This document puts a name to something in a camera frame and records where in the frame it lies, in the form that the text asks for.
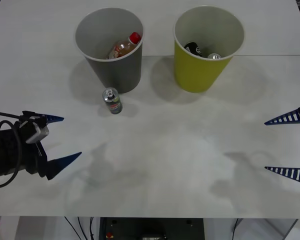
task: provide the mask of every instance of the can lid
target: can lid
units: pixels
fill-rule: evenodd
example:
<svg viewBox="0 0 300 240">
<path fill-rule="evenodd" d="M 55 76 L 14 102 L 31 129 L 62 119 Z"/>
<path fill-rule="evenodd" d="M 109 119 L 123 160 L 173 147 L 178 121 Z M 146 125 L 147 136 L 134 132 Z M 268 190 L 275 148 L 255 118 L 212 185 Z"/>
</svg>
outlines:
<svg viewBox="0 0 300 240">
<path fill-rule="evenodd" d="M 211 53 L 209 56 L 208 56 L 208 59 L 220 59 L 221 56 L 217 53 Z"/>
<path fill-rule="evenodd" d="M 140 42 L 141 36 L 137 32 L 133 32 L 130 35 L 129 39 L 133 44 L 137 44 L 138 42 Z"/>
</svg>

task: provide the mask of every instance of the red bottle cap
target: red bottle cap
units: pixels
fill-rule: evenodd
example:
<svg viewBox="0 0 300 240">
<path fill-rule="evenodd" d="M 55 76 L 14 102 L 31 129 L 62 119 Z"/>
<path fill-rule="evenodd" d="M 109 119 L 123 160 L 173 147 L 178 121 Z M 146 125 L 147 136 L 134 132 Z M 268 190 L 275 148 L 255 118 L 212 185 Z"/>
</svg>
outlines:
<svg viewBox="0 0 300 240">
<path fill-rule="evenodd" d="M 129 37 L 130 41 L 134 44 L 137 44 L 140 40 L 141 40 L 141 37 L 138 33 L 136 32 L 133 32 L 130 37 Z"/>
</svg>

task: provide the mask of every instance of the bottle label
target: bottle label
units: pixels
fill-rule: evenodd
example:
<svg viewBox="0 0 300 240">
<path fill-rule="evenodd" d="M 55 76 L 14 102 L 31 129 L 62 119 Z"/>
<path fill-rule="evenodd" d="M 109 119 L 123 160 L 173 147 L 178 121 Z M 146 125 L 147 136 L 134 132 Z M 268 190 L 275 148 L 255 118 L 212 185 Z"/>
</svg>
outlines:
<svg viewBox="0 0 300 240">
<path fill-rule="evenodd" d="M 114 46 L 112 51 L 109 53 L 109 56 L 107 57 L 107 59 L 117 59 L 117 58 L 121 57 L 121 55 L 119 53 L 120 53 L 120 49 L 116 45 L 116 46 Z"/>
</svg>

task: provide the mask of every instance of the can label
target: can label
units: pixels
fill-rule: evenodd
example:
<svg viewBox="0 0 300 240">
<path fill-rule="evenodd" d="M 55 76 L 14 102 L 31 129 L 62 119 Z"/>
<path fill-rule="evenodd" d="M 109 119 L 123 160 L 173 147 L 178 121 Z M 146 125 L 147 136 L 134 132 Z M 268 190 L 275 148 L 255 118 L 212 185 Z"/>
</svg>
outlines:
<svg viewBox="0 0 300 240">
<path fill-rule="evenodd" d="M 191 41 L 191 42 L 188 42 L 185 46 L 184 46 L 185 50 L 187 50 L 189 53 L 192 53 L 196 56 L 200 56 L 202 57 L 202 53 L 198 47 L 198 45 Z"/>
<path fill-rule="evenodd" d="M 111 113 L 118 114 L 121 112 L 121 103 L 115 103 L 107 106 Z"/>
</svg>

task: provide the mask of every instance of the plastic bottle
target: plastic bottle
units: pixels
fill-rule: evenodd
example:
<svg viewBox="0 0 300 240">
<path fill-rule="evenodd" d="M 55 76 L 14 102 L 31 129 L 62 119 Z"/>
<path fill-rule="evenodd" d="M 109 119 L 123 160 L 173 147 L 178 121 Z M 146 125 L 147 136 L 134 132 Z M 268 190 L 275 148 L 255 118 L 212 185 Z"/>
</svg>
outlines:
<svg viewBox="0 0 300 240">
<path fill-rule="evenodd" d="M 117 59 L 130 53 L 133 49 L 136 48 L 140 40 L 140 35 L 136 32 L 133 32 L 127 40 L 118 41 L 114 45 L 106 59 Z"/>
</svg>

